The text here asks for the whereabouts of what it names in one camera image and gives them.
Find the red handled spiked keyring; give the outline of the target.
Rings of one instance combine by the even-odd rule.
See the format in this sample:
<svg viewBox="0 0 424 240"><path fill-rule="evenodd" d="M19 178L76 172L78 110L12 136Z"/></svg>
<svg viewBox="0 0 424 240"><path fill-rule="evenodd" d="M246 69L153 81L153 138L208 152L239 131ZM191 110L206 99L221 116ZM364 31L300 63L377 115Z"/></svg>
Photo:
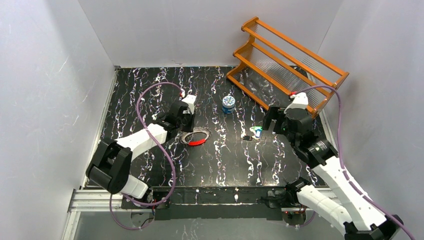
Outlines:
<svg viewBox="0 0 424 240"><path fill-rule="evenodd" d="M192 132L183 132L180 139L182 143L195 147L204 144L210 136L211 132L208 128L198 126Z"/></svg>

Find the blue tagged key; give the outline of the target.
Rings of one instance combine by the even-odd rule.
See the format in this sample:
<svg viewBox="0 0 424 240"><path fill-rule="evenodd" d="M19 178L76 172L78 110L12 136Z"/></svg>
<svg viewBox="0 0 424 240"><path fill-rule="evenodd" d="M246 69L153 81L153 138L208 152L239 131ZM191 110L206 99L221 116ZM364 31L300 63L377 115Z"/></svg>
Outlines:
<svg viewBox="0 0 424 240"><path fill-rule="evenodd" d="M261 134L262 134L262 130L261 129L257 129L256 131L255 131L255 138L256 139L259 139L260 137L261 137Z"/></svg>

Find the green tagged key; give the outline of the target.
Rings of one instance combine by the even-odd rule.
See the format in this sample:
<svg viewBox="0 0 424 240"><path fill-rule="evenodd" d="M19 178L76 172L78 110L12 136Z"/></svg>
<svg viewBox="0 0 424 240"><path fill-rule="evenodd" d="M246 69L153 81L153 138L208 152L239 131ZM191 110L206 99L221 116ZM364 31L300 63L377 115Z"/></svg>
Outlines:
<svg viewBox="0 0 424 240"><path fill-rule="evenodd" d="M256 132L256 131L262 131L261 126L252 126L249 128L250 131Z"/></svg>

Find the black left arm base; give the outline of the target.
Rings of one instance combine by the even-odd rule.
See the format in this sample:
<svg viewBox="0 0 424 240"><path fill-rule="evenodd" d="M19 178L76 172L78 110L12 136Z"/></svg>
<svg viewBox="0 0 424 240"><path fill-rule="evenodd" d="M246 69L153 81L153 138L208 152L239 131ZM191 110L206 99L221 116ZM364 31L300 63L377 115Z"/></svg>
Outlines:
<svg viewBox="0 0 424 240"><path fill-rule="evenodd" d="M126 193L123 193L122 196L138 208L156 208L159 205L168 204L173 193L174 189L168 187L148 190L141 198L136 198Z"/></svg>

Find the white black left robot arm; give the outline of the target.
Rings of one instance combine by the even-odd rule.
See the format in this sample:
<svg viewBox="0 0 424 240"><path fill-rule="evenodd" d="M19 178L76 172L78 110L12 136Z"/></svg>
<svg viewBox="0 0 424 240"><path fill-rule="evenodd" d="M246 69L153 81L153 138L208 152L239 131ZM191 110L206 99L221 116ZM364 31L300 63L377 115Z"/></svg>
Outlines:
<svg viewBox="0 0 424 240"><path fill-rule="evenodd" d="M168 112L159 114L147 128L118 139L101 139L86 169L86 177L110 194L142 199L149 186L130 174L132 161L172 140L181 131L193 131L196 100L195 95L189 94L175 101Z"/></svg>

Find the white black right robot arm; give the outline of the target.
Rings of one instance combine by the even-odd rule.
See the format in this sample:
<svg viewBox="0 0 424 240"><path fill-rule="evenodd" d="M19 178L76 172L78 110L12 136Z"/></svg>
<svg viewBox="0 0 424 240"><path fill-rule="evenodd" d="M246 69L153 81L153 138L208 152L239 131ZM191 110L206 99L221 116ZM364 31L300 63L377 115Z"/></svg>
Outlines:
<svg viewBox="0 0 424 240"><path fill-rule="evenodd" d="M335 227L346 240L391 240L402 220L377 209L352 186L354 179L343 170L334 146L312 129L313 119L306 109L271 106L263 130L275 121L273 131L284 135L296 156L319 175L337 196L338 202L318 191L300 177L285 186L286 196L314 210Z"/></svg>

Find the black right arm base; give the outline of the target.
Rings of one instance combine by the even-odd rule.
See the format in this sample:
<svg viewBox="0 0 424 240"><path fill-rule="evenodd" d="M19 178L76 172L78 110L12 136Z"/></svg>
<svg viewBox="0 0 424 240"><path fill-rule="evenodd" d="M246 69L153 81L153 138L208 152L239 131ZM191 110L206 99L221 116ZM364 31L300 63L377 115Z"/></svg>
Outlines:
<svg viewBox="0 0 424 240"><path fill-rule="evenodd" d="M266 196L262 196L259 202L270 209L281 210L282 220L289 226L300 227L306 223L307 207L297 202L294 194L284 190L269 190Z"/></svg>

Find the small blue white jar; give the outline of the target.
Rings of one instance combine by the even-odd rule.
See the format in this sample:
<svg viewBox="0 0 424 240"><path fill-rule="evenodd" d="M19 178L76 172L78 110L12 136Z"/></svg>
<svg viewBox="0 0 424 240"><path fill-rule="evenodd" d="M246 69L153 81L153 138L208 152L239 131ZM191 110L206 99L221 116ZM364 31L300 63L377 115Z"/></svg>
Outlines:
<svg viewBox="0 0 424 240"><path fill-rule="evenodd" d="M235 109L236 99L227 95L222 98L222 111L224 114L231 114Z"/></svg>

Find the orange wooden shelf rack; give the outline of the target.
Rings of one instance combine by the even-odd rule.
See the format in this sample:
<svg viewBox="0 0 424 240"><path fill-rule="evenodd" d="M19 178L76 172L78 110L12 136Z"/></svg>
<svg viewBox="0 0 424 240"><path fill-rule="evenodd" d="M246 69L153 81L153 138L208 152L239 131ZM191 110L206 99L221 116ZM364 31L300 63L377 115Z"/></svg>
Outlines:
<svg viewBox="0 0 424 240"><path fill-rule="evenodd" d="M308 112L315 118L338 89L349 72L270 26L257 16L246 21L241 30L247 42L233 52L240 61L226 78L264 109L282 102L283 95L308 90Z"/></svg>

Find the aluminium frame rail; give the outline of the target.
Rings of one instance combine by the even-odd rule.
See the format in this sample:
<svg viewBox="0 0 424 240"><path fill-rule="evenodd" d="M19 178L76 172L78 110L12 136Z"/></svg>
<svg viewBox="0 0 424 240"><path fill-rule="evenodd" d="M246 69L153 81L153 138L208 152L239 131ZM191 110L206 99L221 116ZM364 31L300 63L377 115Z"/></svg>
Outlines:
<svg viewBox="0 0 424 240"><path fill-rule="evenodd" d="M100 189L75 190L67 212L63 240L102 240L115 236L119 227L114 223L109 205L120 210L122 197Z"/></svg>

